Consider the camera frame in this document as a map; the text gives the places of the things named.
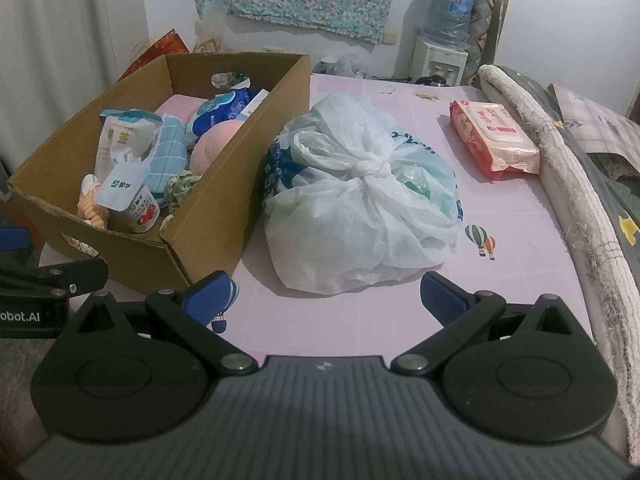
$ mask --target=plastic bag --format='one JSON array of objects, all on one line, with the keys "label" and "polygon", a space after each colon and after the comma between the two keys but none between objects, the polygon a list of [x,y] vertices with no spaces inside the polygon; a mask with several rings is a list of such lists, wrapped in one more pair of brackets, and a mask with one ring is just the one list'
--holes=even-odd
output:
[{"label": "plastic bag", "polygon": [[200,20],[195,22],[195,31],[198,39],[194,52],[220,52],[226,26],[226,5],[222,0],[209,2],[200,15]]},{"label": "plastic bag", "polygon": [[367,76],[367,59],[361,52],[349,52],[340,56],[327,73],[364,79]]},{"label": "plastic bag", "polygon": [[180,35],[172,28],[162,38],[157,40],[154,44],[149,46],[138,58],[131,63],[120,76],[118,81],[122,81],[126,76],[133,74],[137,69],[145,66],[147,63],[151,63],[157,57],[164,54],[188,54],[189,49],[184,44],[184,41],[180,38]]},{"label": "plastic bag", "polygon": [[456,251],[453,170],[362,98],[330,94],[286,124],[265,172],[265,234],[289,288],[402,280]]}]

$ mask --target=pink table mat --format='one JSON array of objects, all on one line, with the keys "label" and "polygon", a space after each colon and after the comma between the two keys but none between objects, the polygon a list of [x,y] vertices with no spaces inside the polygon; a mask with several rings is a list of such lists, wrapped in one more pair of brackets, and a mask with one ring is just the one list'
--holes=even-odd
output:
[{"label": "pink table mat", "polygon": [[[449,125],[449,103],[485,101],[482,92],[312,76],[311,105],[331,92],[371,99],[436,150],[456,171],[463,226],[482,226],[495,238],[491,260],[480,256],[461,230],[458,254],[433,270],[469,292],[493,290],[511,303],[558,294],[591,335],[576,270],[539,179],[519,176],[489,182]],[[261,219],[233,275],[239,297],[225,314],[228,328],[223,337],[260,361],[267,354],[382,355],[389,363],[441,328],[420,302],[421,277],[422,273],[333,297],[290,290],[273,269]]]}]

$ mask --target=pink towel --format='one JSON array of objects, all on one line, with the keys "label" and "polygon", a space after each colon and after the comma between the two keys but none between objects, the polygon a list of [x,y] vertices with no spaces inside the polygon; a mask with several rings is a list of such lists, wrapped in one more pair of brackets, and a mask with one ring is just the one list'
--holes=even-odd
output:
[{"label": "pink towel", "polygon": [[189,97],[188,95],[172,95],[156,110],[156,114],[160,116],[162,114],[176,116],[180,119],[180,122],[186,126],[198,111],[198,108],[206,101],[206,99]]}]

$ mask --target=blue diaper package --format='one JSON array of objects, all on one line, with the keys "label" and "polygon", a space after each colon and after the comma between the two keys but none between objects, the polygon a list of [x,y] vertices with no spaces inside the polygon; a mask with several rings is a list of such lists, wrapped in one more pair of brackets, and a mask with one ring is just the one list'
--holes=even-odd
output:
[{"label": "blue diaper package", "polygon": [[201,137],[215,124],[235,119],[255,95],[250,88],[239,88],[203,103],[188,124],[187,134]]}]

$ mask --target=water bottle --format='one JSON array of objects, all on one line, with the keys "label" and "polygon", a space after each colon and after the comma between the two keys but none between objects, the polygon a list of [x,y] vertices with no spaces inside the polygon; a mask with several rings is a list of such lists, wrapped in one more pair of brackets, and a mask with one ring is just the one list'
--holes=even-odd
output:
[{"label": "water bottle", "polygon": [[428,0],[422,33],[431,43],[461,48],[469,38],[469,19],[475,0]]}]

